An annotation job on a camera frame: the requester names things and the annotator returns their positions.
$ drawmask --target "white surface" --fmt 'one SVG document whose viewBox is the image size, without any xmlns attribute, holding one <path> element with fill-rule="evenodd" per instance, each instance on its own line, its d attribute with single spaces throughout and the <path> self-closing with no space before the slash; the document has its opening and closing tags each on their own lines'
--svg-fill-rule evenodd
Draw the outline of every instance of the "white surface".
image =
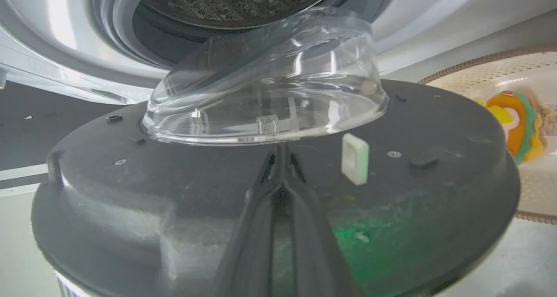
<svg viewBox="0 0 557 297">
<path fill-rule="evenodd" d="M 387 74 L 408 67 L 554 9 L 557 0 L 470 0 L 428 31 L 380 53 L 379 69 Z"/>
<path fill-rule="evenodd" d="M 384 78 L 417 82 L 446 67 L 451 67 L 464 61 L 517 47 L 553 43 L 555 39 L 557 39 L 557 10 L 430 57 L 420 63 L 394 71 L 384 75 Z"/>
<path fill-rule="evenodd" d="M 45 173 L 48 173 L 48 166 L 46 164 L 30 165 L 23 168 L 0 171 L 0 180 L 34 176 Z"/>
<path fill-rule="evenodd" d="M 2 188 L 0 189 L 0 197 L 26 194 L 28 192 L 36 192 L 39 185 L 40 184 L 30 184 L 12 188 Z"/>
<path fill-rule="evenodd" d="M 438 297 L 555 297 L 557 226 L 514 219 L 493 253 Z"/>
<path fill-rule="evenodd" d="M 34 243 L 30 206 L 34 193 L 0 198 L 0 296 L 60 297 L 60 289 Z"/>
<path fill-rule="evenodd" d="M 373 25 L 380 70 L 388 73 L 423 61 L 555 9 L 556 3 L 393 0 Z M 167 69 L 143 64 L 114 49 L 103 31 L 93 27 L 96 19 L 89 4 L 90 0 L 9 0 L 11 10 L 5 10 L 1 20 L 19 43 L 6 40 L 6 34 L 0 37 L 0 61 L 8 65 L 8 79 L 95 102 L 117 101 L 90 89 L 124 96 L 125 103 L 145 101 Z"/>
</svg>

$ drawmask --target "washing machine door opening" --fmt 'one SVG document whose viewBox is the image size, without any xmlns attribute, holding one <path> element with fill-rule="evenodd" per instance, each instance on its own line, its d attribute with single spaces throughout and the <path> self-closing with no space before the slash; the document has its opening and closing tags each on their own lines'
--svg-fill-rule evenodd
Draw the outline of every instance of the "washing machine door opening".
<svg viewBox="0 0 557 297">
<path fill-rule="evenodd" d="M 207 29 L 249 29 L 283 19 L 323 0 L 141 0 L 167 19 Z"/>
<path fill-rule="evenodd" d="M 311 7 L 341 7 L 372 22 L 390 0 L 141 0 L 129 46 L 152 63 L 174 67 L 207 39 L 244 33 Z"/>
</svg>

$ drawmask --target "clear plastic dome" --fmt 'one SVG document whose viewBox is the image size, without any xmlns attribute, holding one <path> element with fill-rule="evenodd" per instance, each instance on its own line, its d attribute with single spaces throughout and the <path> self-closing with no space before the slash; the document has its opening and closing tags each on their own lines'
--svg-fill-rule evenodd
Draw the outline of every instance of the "clear plastic dome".
<svg viewBox="0 0 557 297">
<path fill-rule="evenodd" d="M 370 23 L 315 8 L 215 37 L 153 92 L 143 118 L 161 142 L 242 145 L 341 132 L 382 116 Z"/>
</svg>

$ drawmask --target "washing machine drum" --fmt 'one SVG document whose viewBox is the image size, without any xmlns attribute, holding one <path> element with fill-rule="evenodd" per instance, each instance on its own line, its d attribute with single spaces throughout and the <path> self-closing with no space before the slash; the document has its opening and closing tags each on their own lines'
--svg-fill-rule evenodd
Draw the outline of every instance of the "washing machine drum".
<svg viewBox="0 0 557 297">
<path fill-rule="evenodd" d="M 322 0 L 143 0 L 175 21 L 206 28 L 258 27 L 288 17 Z"/>
</svg>

